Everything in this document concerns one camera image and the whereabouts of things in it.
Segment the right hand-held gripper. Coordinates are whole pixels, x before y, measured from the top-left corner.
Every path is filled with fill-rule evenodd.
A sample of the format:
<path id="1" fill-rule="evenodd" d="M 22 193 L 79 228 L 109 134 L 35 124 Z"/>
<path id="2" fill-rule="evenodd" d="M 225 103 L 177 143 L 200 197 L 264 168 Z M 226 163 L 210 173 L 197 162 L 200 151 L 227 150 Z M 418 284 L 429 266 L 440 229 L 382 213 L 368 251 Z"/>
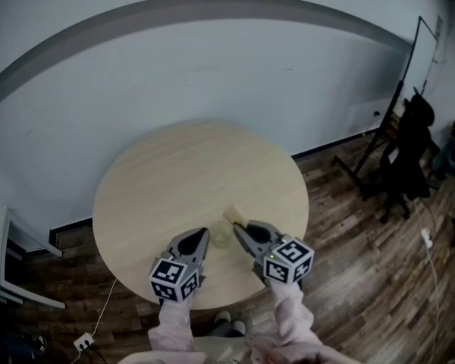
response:
<path id="1" fill-rule="evenodd" d="M 284 237 L 273 225 L 249 220 L 246 227 L 233 226 L 234 234 L 243 249 L 255 259 L 255 274 L 262 281 L 293 284 L 312 269 L 315 251 L 302 240 Z"/>

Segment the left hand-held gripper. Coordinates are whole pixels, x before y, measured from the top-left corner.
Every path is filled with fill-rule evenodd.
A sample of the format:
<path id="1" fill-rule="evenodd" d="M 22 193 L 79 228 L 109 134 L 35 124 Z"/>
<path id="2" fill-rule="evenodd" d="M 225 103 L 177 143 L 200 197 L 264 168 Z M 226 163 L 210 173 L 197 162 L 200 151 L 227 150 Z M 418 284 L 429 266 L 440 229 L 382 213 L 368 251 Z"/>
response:
<path id="1" fill-rule="evenodd" d="M 156 258 L 149 274 L 153 294 L 160 300 L 181 303 L 201 288 L 205 277 L 202 264 L 209 248 L 209 229 L 183 232 Z"/>

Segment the translucent green dimpled cup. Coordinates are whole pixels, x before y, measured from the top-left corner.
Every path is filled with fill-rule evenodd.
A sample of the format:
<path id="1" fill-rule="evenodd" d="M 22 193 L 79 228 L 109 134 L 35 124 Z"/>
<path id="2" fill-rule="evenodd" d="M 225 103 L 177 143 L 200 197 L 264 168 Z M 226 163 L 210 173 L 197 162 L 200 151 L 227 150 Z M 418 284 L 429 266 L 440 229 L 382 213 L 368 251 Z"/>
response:
<path id="1" fill-rule="evenodd" d="M 230 244 L 232 235 L 232 225 L 227 221 L 217 221 L 209 227 L 210 240 L 220 249 Z"/>

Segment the yellow mesh scrubber sponge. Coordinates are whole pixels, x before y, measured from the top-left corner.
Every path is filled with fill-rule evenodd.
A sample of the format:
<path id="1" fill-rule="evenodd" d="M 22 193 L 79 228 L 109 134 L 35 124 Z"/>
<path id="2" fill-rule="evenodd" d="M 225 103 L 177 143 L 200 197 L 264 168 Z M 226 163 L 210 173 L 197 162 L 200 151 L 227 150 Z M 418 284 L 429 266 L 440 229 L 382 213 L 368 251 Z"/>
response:
<path id="1" fill-rule="evenodd" d="M 233 203 L 229 204 L 224 209 L 223 216 L 225 220 L 229 222 L 231 225 L 237 224 L 245 228 L 249 223 L 249 220 L 245 217 L 241 210 L 237 208 Z"/>

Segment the person's left forearm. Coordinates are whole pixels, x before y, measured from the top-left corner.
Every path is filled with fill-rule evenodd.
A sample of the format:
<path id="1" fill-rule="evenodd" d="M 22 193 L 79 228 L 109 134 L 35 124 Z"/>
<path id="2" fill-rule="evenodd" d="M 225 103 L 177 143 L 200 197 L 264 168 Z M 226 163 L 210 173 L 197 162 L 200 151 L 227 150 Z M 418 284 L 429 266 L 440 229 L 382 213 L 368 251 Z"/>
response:
<path id="1" fill-rule="evenodd" d="M 158 314 L 159 324 L 148 332 L 154 351 L 191 352 L 193 333 L 190 325 L 190 310 L 193 299 L 183 302 L 164 301 Z"/>

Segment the person's right forearm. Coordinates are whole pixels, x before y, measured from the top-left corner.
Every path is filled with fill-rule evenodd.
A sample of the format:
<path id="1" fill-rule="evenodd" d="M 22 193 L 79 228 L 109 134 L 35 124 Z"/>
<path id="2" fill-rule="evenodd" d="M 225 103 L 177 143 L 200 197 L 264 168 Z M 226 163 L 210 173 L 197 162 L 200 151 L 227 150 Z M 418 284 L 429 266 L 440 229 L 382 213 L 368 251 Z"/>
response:
<path id="1" fill-rule="evenodd" d="M 253 364 L 326 364 L 320 353 L 322 342 L 312 332 L 313 314 L 303 305 L 297 283 L 269 284 L 275 305 L 277 337 L 251 337 Z"/>

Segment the person's left shoe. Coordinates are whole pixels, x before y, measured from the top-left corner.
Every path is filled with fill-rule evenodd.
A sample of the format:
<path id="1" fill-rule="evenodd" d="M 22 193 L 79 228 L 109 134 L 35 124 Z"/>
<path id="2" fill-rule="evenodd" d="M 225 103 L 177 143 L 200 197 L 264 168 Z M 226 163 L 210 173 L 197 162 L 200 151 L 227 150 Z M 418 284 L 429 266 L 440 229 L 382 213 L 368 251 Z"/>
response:
<path id="1" fill-rule="evenodd" d="M 212 334 L 216 337 L 227 337 L 231 331 L 231 314 L 227 310 L 221 310 L 216 314 L 215 327 Z"/>

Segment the person's beige printed garment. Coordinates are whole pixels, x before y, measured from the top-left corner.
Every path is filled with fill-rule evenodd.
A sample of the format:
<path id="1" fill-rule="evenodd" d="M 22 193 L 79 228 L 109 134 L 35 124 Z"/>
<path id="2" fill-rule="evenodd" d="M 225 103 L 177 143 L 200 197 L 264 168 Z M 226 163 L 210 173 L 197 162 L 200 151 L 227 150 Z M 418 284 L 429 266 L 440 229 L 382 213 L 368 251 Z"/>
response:
<path id="1" fill-rule="evenodd" d="M 206 355 L 204 364 L 252 364 L 245 337 L 195 337 L 193 346 Z"/>

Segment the person's torso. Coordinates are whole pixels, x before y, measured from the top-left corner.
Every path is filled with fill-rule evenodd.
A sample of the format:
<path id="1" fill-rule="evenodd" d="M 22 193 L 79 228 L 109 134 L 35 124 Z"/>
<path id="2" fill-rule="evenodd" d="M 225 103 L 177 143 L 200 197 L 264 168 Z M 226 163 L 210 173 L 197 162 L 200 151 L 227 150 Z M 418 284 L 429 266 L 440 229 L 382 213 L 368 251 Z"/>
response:
<path id="1" fill-rule="evenodd" d="M 360 364 L 324 345 L 317 337 L 277 344 L 268 336 L 244 338 L 202 337 L 220 353 L 156 350 L 133 353 L 118 364 Z"/>

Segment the white desk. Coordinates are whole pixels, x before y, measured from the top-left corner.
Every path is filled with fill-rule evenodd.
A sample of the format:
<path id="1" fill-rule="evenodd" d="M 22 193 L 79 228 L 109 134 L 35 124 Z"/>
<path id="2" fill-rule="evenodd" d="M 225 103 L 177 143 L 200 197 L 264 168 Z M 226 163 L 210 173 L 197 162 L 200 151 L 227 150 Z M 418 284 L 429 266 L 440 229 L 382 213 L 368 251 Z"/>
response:
<path id="1" fill-rule="evenodd" d="M 61 258 L 63 252 L 57 247 L 51 245 L 45 238 L 39 236 L 30 226 L 17 216 L 7 206 L 0 207 L 0 303 L 9 301 L 22 305 L 24 300 L 29 300 L 41 305 L 65 309 L 63 302 L 40 296 L 34 292 L 18 287 L 7 281 L 5 278 L 5 263 L 8 252 L 8 237 L 11 228 L 17 228 L 19 232 L 29 237 L 40 248 L 46 250 L 52 255 Z"/>

